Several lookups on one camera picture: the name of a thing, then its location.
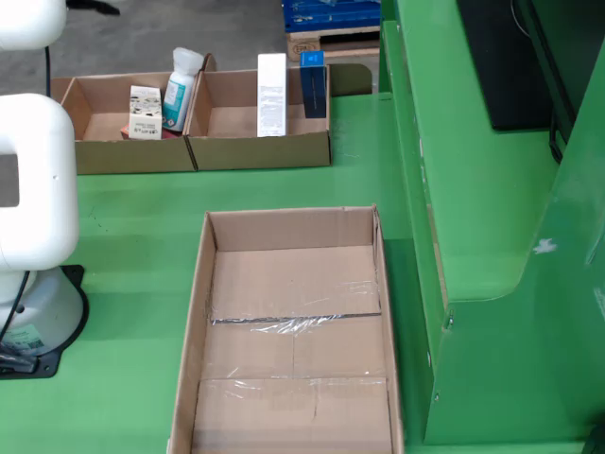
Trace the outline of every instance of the white product box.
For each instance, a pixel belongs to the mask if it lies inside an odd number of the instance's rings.
[[[159,88],[130,87],[130,139],[162,139],[162,96]]]
[[[258,137],[287,134],[285,54],[258,56]]]

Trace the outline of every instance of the green table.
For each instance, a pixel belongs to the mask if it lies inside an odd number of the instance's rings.
[[[54,378],[0,384],[2,452],[164,453],[206,211],[376,203],[402,318],[420,297],[392,101],[336,98],[332,120],[332,167],[79,179],[90,319]]]

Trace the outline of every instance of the cardboard tray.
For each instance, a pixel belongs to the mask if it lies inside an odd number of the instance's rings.
[[[168,452],[403,453],[375,208],[208,213]]]
[[[201,170],[329,166],[330,68],[326,118],[305,118],[299,68],[287,70],[287,136],[257,137],[257,72],[199,78],[184,134]]]
[[[53,79],[55,100],[76,132],[78,174],[177,172],[210,169],[329,166],[332,96],[372,92],[360,64],[330,65],[328,115],[304,117],[298,68],[288,70],[288,136],[256,137],[256,71],[217,72],[206,56],[187,111],[183,137],[124,140],[130,86],[157,86],[164,96],[171,73]]]
[[[125,140],[130,86],[160,87],[171,73],[73,78],[61,101],[76,133],[78,174],[195,171],[186,139]],[[56,84],[60,90],[61,82]]]

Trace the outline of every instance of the green metal frame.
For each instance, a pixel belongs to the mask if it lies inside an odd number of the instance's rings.
[[[599,252],[605,235],[605,52],[551,193],[535,231],[530,231],[518,284],[493,298],[448,300],[445,286],[440,287],[434,248],[438,239],[429,216],[430,209],[439,208],[431,203],[431,188],[436,186],[426,182],[432,174],[420,145],[423,121],[417,118],[415,99],[419,90],[410,76],[410,64],[416,62],[410,60],[407,46],[418,43],[409,39],[398,18],[414,9],[439,16],[440,9],[455,4],[383,0],[380,91],[392,93],[397,115],[428,355],[418,340],[413,348],[417,357],[430,358],[431,366],[431,374],[417,370],[422,387],[404,390],[405,397],[415,392],[421,397],[411,406],[404,402],[406,421],[412,424],[408,444],[581,439],[605,410],[605,252]],[[438,19],[431,24],[441,25]],[[419,59],[421,51],[412,50]],[[443,101],[433,102],[438,109]],[[454,141],[451,146],[466,144]],[[420,389],[429,386],[431,376],[432,393],[427,396]],[[577,448],[563,444],[551,452]]]

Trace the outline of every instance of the white bottle cap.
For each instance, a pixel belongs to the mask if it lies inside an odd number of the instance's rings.
[[[193,50],[177,47],[172,52],[174,57],[174,70],[177,73],[194,76],[204,64],[204,56]]]

